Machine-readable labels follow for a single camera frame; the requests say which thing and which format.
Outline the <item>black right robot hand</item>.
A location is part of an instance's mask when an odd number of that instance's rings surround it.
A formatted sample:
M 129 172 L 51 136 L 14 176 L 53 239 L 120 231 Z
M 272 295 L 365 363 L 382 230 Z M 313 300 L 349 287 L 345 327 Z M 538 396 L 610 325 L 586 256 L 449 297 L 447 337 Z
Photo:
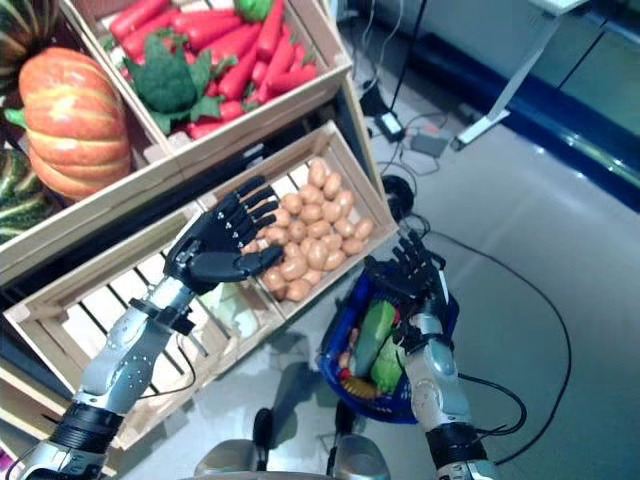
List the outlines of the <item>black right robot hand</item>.
M 443 280 L 446 260 L 428 250 L 415 230 L 401 236 L 392 253 L 394 257 L 388 260 L 367 256 L 365 271 L 386 292 L 445 321 L 449 310 L 448 287 Z

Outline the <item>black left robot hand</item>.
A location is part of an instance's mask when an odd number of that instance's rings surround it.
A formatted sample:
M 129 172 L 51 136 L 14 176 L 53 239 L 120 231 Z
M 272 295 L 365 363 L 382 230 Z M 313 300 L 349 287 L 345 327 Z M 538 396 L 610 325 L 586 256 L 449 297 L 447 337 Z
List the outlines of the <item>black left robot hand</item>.
M 274 266 L 284 255 L 280 245 L 242 251 L 261 229 L 275 222 L 277 203 L 269 199 L 273 194 L 262 175 L 227 194 L 178 236 L 163 274 L 202 295 L 220 283 L 240 282 Z

